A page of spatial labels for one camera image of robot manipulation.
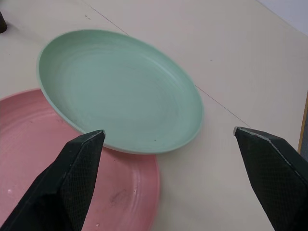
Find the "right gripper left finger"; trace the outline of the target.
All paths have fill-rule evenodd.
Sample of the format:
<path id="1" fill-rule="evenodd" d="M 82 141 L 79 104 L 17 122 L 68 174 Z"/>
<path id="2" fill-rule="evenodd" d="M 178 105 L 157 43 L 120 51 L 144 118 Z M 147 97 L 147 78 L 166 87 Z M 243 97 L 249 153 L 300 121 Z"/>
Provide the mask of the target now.
<path id="1" fill-rule="evenodd" d="M 35 178 L 0 231 L 81 231 L 104 139 L 104 130 L 97 130 L 69 141 Z"/>

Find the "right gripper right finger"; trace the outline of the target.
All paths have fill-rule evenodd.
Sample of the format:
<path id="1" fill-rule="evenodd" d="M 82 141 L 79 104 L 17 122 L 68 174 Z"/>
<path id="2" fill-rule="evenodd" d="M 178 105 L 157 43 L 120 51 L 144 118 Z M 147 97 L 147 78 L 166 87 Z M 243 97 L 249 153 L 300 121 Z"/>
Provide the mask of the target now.
<path id="1" fill-rule="evenodd" d="M 245 169 L 275 231 L 308 231 L 308 161 L 285 139 L 235 127 Z"/>

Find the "red plate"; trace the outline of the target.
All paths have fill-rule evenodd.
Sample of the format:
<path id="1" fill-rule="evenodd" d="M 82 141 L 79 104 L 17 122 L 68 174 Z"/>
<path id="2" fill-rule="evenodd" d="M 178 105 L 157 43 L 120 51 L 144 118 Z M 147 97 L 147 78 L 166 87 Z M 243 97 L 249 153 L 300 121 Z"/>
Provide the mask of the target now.
<path id="1" fill-rule="evenodd" d="M 34 179 L 77 136 L 40 90 L 0 100 L 0 226 Z M 159 189 L 154 155 L 103 147 L 82 231 L 150 231 Z"/>

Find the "green plate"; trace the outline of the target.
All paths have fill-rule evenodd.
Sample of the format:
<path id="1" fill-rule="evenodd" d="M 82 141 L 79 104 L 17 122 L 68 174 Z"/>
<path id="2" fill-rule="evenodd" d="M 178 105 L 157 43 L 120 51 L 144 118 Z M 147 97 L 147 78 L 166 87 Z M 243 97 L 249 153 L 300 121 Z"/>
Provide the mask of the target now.
<path id="1" fill-rule="evenodd" d="M 37 59 L 41 90 L 81 133 L 103 129 L 104 145 L 131 154 L 161 154 L 192 141 L 204 118 L 192 79 L 154 47 L 98 29 L 64 33 Z"/>

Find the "brown wooden dish rack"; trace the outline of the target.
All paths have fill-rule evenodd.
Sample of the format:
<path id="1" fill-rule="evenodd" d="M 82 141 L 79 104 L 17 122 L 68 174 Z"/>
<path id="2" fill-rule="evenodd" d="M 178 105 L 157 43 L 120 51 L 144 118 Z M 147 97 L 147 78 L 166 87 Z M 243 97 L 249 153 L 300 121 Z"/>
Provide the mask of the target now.
<path id="1" fill-rule="evenodd" d="M 0 34 L 7 30 L 8 26 L 3 18 L 3 15 L 0 11 Z"/>

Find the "light wooden board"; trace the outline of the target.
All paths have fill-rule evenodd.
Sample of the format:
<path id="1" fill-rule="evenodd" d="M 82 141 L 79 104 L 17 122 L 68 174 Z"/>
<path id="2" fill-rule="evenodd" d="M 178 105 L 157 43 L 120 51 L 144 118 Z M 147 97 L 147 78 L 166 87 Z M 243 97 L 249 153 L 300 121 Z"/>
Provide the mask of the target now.
<path id="1" fill-rule="evenodd" d="M 301 148 L 302 148 L 302 144 L 303 144 L 303 137 L 304 137 L 304 132 L 305 132 L 305 123 L 306 123 L 307 113 L 308 113 L 308 91 L 307 91 L 306 100 L 305 100 L 305 108 L 304 108 L 303 118 L 302 118 L 300 138 L 299 138 L 299 142 L 298 142 L 297 151 L 299 153 L 301 153 Z"/>

